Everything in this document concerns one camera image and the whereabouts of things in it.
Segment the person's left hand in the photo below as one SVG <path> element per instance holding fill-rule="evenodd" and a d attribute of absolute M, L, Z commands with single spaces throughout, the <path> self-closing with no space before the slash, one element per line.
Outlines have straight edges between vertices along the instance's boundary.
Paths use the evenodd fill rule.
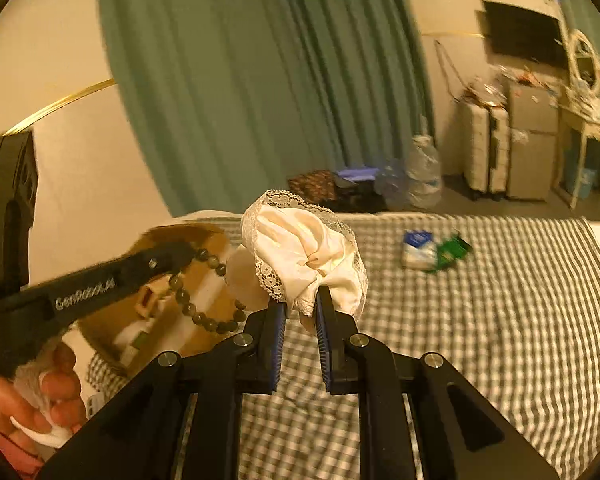
<path fill-rule="evenodd" d="M 0 375 L 0 451 L 20 479 L 33 479 L 43 466 L 32 432 L 49 434 L 65 428 L 75 434 L 86 423 L 76 355 L 61 342 L 55 348 L 50 370 L 36 378 L 36 391 L 48 402 L 45 408 L 35 394 L 18 388 Z"/>

